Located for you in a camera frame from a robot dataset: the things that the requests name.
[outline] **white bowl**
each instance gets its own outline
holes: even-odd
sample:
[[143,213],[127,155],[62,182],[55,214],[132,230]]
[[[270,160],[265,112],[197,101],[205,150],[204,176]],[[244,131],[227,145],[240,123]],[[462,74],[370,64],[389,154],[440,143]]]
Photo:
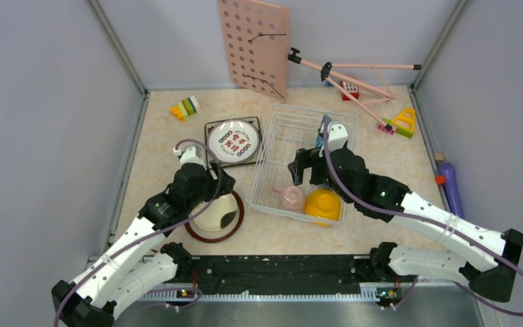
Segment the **white bowl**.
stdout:
[[219,161],[239,164],[249,160],[259,146],[259,132],[238,119],[219,123],[208,136],[208,146]]
[[[197,206],[193,213],[204,205]],[[232,237],[241,226],[243,217],[243,202],[236,192],[231,192],[214,200],[201,215],[186,223],[185,229],[196,240],[217,243]]]

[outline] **pink cup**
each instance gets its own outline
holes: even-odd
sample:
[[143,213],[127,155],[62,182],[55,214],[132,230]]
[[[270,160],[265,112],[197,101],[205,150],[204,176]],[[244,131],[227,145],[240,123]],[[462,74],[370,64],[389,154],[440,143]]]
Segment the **pink cup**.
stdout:
[[301,211],[304,208],[305,195],[297,186],[274,187],[272,192],[280,197],[281,205],[291,211]]

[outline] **orange cap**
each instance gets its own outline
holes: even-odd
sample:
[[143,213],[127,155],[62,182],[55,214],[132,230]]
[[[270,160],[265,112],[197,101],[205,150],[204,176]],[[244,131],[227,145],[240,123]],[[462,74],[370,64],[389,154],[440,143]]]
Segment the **orange cap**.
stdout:
[[436,176],[436,184],[438,184],[438,185],[446,184],[446,176],[444,176],[444,175]]

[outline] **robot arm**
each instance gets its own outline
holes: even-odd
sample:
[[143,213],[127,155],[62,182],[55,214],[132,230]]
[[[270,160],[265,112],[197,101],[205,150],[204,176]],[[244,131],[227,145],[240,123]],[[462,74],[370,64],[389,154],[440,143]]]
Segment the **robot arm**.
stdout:
[[[377,208],[420,215],[448,226],[443,229],[423,221],[373,211],[355,203],[332,178],[323,155],[323,147],[299,149],[294,162],[288,165],[294,184],[301,184],[304,170],[312,168],[310,184],[324,184],[346,203],[353,203],[356,210],[365,216],[411,228],[449,249],[425,250],[382,243],[370,253],[380,277],[390,281],[395,276],[403,275],[445,278],[468,285],[474,292],[491,300],[509,301],[516,273],[455,235],[454,230],[470,236],[476,243],[514,264],[518,264],[522,252],[522,233],[512,229],[500,233],[474,225],[432,205],[408,186],[388,176],[371,174],[364,159],[347,148],[348,134],[345,127],[331,122],[328,129],[332,165],[339,179],[353,195]],[[319,133],[323,135],[323,126]]]
[[[83,280],[90,270],[105,263],[63,307],[61,320],[69,327],[111,326],[132,302],[157,284],[173,278],[188,256],[191,258],[185,250],[162,249],[163,253],[156,255],[151,262],[132,270],[139,259],[163,242],[171,231],[143,240],[116,258],[111,258],[128,244],[186,220],[198,204],[233,190],[235,179],[222,169],[219,170],[221,176],[214,179],[195,146],[189,147],[183,154],[177,154],[180,155],[181,169],[176,172],[173,183],[147,200],[129,228],[88,270],[69,283],[59,281],[53,287],[53,303],[58,309],[75,284]],[[217,165],[212,163],[212,167],[217,173]],[[218,183],[221,183],[220,192],[215,193]]]

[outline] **toy block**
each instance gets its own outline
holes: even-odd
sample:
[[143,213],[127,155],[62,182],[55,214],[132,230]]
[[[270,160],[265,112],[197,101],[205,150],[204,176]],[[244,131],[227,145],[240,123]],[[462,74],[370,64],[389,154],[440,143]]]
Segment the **toy block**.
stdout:
[[[360,97],[360,90],[358,90],[357,87],[353,86],[350,83],[346,83],[343,80],[340,81],[340,85],[344,88],[344,90],[348,91],[348,93],[352,94],[354,98]],[[342,93],[342,101],[350,101],[350,98],[347,97],[344,93]]]
[[389,135],[394,135],[394,133],[396,133],[396,126],[393,126],[392,129],[388,130],[386,129],[386,126],[378,125],[378,129],[383,131],[384,133],[388,133]]
[[383,118],[386,123],[389,123],[392,126],[396,127],[396,133],[406,136],[407,138],[412,138],[414,136],[414,131],[416,128],[416,111],[412,108],[406,108],[396,116],[396,118],[389,120]]
[[436,162],[436,165],[439,165],[445,161],[444,155],[442,153],[436,152],[434,154],[434,161]]
[[186,121],[189,116],[197,113],[197,109],[200,108],[200,104],[197,99],[192,95],[186,99],[183,99],[177,103],[177,106],[171,107],[171,112],[175,118],[180,121]]

